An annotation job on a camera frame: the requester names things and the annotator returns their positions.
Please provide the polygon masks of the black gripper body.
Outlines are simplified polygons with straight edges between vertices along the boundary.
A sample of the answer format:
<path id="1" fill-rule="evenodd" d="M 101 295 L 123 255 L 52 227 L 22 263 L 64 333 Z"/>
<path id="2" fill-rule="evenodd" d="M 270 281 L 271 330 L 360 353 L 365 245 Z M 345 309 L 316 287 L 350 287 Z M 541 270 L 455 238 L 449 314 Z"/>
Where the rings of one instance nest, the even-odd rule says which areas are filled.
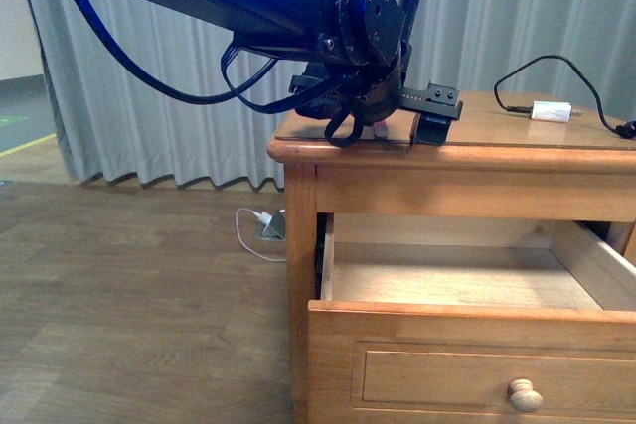
<path id="1" fill-rule="evenodd" d="M 403 44 L 398 57 L 377 71 L 364 68 L 353 82 L 312 99 L 295 109 L 300 116 L 327 120 L 343 112 L 371 125 L 397 110 L 437 115 L 446 120 L 461 116 L 463 102 L 459 91 L 431 83 L 418 90 L 404 85 L 412 46 Z"/>

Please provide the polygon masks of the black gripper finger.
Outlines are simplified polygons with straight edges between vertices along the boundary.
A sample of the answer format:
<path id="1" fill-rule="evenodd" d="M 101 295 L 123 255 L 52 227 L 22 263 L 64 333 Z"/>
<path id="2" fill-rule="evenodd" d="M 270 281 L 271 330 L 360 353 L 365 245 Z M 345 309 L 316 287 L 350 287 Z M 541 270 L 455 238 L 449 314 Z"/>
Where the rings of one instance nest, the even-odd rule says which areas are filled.
<path id="1" fill-rule="evenodd" d="M 446 142 L 451 120 L 438 115 L 419 114 L 415 121 L 413 143 L 441 146 Z"/>

